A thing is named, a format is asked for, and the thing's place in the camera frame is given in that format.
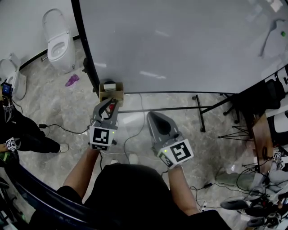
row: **floor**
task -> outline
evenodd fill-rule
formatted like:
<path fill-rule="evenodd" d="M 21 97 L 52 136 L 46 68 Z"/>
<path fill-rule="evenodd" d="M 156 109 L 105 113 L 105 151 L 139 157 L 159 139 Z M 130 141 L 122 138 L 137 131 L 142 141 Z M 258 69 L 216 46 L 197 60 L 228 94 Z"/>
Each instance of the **floor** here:
<path fill-rule="evenodd" d="M 77 63 L 71 73 L 59 73 L 48 59 L 41 62 L 40 58 L 21 71 L 27 76 L 27 93 L 18 104 L 22 106 L 23 114 L 37 124 L 58 124 L 66 129 L 82 132 L 90 123 L 93 108 L 99 100 L 92 92 L 88 76 L 82 72 L 85 54 L 81 41 L 76 40 L 75 46 Z M 65 87 L 72 74 L 77 74 L 80 80 L 70 87 Z M 194 95 L 193 93 L 142 94 L 143 107 L 148 109 L 196 106 L 196 102 L 191 100 Z M 198 95 L 202 105 L 213 105 L 224 99 L 219 94 L 200 93 Z M 228 110 L 229 106 L 230 104 L 227 103 L 204 115 L 207 130 L 205 133 L 200 132 L 201 122 L 198 110 L 162 112 L 174 119 L 179 130 L 191 144 L 194 157 L 183 163 L 185 176 L 191 186 L 201 188 L 207 183 L 214 182 L 215 175 L 221 167 L 225 167 L 228 172 L 241 172 L 242 163 L 253 163 L 252 150 L 246 147 L 246 142 L 218 138 L 219 135 L 233 132 L 235 114 L 223 116 L 223 112 Z M 141 98 L 138 94 L 126 95 L 124 98 L 124 106 L 121 110 L 132 109 L 141 109 Z M 109 164 L 112 159 L 127 163 L 123 155 L 123 143 L 128 137 L 139 132 L 144 122 L 144 114 L 119 114 L 118 122 L 119 128 L 115 136 L 117 145 L 112 146 L 109 153 L 120 154 L 103 155 L 102 166 Z M 69 151 L 62 154 L 19 152 L 20 163 L 38 179 L 58 189 L 87 148 L 89 138 L 87 133 L 72 134 L 56 126 L 51 127 L 48 137 L 59 143 L 69 144 Z M 142 132 L 127 142 L 126 149 L 128 152 L 136 153 L 141 164 L 150 166 L 159 173 L 166 171 L 165 165 L 154 156 L 151 146 L 151 136 L 145 123 Z M 94 181 L 100 173 L 99 162 L 97 160 L 87 194 L 92 190 Z M 166 174 L 163 178 L 168 184 Z M 241 193 L 212 186 L 199 191 L 197 199 L 205 199 L 209 207 L 219 207 L 221 201 L 237 195 Z M 23 209 L 29 221 L 33 208 L 23 202 L 21 197 L 16 204 Z M 246 222 L 238 213 L 221 208 L 217 210 L 233 230 L 245 229 Z"/>

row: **hand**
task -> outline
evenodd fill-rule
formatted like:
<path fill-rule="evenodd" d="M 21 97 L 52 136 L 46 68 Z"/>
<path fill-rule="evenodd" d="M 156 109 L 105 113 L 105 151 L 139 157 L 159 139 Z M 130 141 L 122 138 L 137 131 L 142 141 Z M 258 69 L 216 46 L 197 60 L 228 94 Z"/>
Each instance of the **hand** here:
<path fill-rule="evenodd" d="M 0 152 L 6 152 L 6 151 L 8 151 L 6 143 L 0 144 Z"/>

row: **black shirt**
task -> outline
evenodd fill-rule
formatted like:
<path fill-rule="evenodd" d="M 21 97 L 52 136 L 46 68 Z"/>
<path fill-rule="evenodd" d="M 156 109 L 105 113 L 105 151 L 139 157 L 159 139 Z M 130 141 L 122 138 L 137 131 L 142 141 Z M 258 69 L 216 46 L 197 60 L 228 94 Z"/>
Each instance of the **black shirt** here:
<path fill-rule="evenodd" d="M 58 194 L 81 203 L 80 196 L 71 187 L 60 188 Z M 173 202 L 161 176 L 142 165 L 105 166 L 84 205 L 118 216 L 121 229 L 230 229 L 214 210 L 187 216 Z M 30 227 L 60 229 L 55 221 L 39 211 L 33 214 Z"/>

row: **white sneaker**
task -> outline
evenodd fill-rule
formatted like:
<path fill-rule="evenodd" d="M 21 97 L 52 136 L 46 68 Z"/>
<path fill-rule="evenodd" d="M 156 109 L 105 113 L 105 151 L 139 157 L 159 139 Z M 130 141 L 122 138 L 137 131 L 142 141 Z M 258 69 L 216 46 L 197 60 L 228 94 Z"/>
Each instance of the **white sneaker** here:
<path fill-rule="evenodd" d="M 68 144 L 60 144 L 60 150 L 59 153 L 66 153 L 69 150 Z"/>
<path fill-rule="evenodd" d="M 110 162 L 110 164 L 116 164 L 116 163 L 119 163 L 119 160 L 113 159 L 113 160 L 111 160 L 111 162 Z"/>
<path fill-rule="evenodd" d="M 139 158 L 135 153 L 131 153 L 129 155 L 129 163 L 130 164 L 138 164 L 139 163 Z"/>

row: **black pants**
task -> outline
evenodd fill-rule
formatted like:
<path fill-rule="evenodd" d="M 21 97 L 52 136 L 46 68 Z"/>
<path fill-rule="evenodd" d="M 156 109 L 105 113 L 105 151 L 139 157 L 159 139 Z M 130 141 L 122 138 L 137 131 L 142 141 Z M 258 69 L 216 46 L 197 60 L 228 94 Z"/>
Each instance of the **black pants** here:
<path fill-rule="evenodd" d="M 39 153 L 59 152 L 60 145 L 50 138 L 45 137 L 44 132 L 39 129 L 38 125 L 33 120 L 23 116 L 17 111 L 16 121 L 18 128 L 24 133 L 20 138 L 20 151 L 33 151 Z"/>

